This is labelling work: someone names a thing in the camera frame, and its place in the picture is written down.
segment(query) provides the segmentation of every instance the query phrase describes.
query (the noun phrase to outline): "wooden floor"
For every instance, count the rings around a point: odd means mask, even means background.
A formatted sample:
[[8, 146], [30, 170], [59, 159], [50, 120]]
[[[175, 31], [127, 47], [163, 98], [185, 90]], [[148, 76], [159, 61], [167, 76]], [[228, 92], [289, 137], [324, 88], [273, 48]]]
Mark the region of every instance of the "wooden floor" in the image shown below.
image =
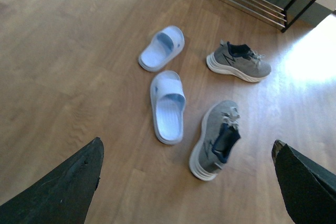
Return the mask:
[[[184, 138], [154, 134], [138, 56], [176, 25], [186, 45], [165, 69], [187, 98]], [[0, 0], [0, 204], [94, 137], [105, 157], [86, 223], [293, 223], [271, 159], [276, 139], [336, 173], [336, 17], [286, 33], [219, 0]], [[265, 54], [252, 84], [211, 72], [220, 39]], [[241, 140], [211, 182], [188, 159], [204, 113], [237, 102]]]

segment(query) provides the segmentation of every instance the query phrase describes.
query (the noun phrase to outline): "sneaker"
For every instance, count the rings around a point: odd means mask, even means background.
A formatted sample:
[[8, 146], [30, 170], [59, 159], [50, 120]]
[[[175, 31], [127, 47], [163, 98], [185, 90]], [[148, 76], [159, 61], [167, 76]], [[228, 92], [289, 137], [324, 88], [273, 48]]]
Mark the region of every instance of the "sneaker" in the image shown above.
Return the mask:
[[240, 139], [238, 118], [237, 104], [233, 101], [222, 101], [204, 115], [201, 137], [189, 160], [189, 168], [197, 178], [209, 181], [222, 170]]
[[221, 46], [206, 57], [206, 64], [215, 73], [232, 74], [249, 82], [258, 82], [271, 73], [271, 66], [261, 60], [263, 55], [247, 45], [235, 46], [220, 41]]

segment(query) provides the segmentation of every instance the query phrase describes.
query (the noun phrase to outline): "slide sandal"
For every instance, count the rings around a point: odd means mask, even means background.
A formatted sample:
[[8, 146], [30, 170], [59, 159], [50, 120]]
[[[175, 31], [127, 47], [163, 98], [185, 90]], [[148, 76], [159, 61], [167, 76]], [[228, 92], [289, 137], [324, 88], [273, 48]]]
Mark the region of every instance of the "slide sandal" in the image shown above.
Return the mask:
[[179, 143], [186, 104], [180, 77], [174, 71], [163, 71], [154, 77], [150, 92], [156, 137], [164, 144]]
[[151, 43], [141, 53], [139, 64], [149, 72], [156, 72], [175, 58], [184, 47], [184, 36], [176, 26], [156, 33]]

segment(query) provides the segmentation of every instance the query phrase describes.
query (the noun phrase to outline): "white midsole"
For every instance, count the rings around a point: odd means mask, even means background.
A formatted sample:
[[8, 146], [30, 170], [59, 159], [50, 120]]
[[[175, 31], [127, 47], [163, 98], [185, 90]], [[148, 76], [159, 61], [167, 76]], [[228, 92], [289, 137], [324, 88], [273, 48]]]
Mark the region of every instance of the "white midsole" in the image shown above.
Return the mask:
[[251, 76], [248, 76], [247, 74], [244, 74], [243, 72], [239, 71], [238, 69], [236, 69], [234, 67], [219, 64], [215, 59], [214, 53], [211, 53], [210, 55], [208, 55], [206, 57], [206, 64], [211, 69], [211, 71], [213, 71], [215, 73], [231, 74], [233, 76], [236, 76], [236, 77], [241, 78], [242, 80], [248, 81], [248, 82], [259, 82], [259, 81], [266, 78], [266, 76], [265, 77], [259, 77], [259, 78], [258, 77], [251, 77]]

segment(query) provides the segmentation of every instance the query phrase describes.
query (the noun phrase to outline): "shoe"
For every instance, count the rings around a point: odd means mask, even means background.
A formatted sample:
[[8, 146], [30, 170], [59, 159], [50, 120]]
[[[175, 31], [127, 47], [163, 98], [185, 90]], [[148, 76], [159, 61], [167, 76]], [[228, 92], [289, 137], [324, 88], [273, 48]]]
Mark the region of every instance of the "shoe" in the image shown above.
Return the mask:
[[164, 144], [179, 143], [186, 105], [180, 76], [171, 70], [159, 73], [152, 80], [150, 95], [156, 137]]
[[202, 120], [201, 137], [195, 145], [189, 168], [199, 179], [214, 179], [227, 162], [230, 151], [240, 139], [237, 104], [222, 101], [210, 108]]
[[177, 26], [168, 26], [154, 35], [138, 62], [143, 69], [157, 72], [183, 50], [184, 43], [182, 31]]
[[271, 66], [247, 45], [235, 46], [220, 41], [221, 46], [206, 57], [206, 64], [215, 73], [232, 74], [248, 82], [259, 82], [271, 73]]

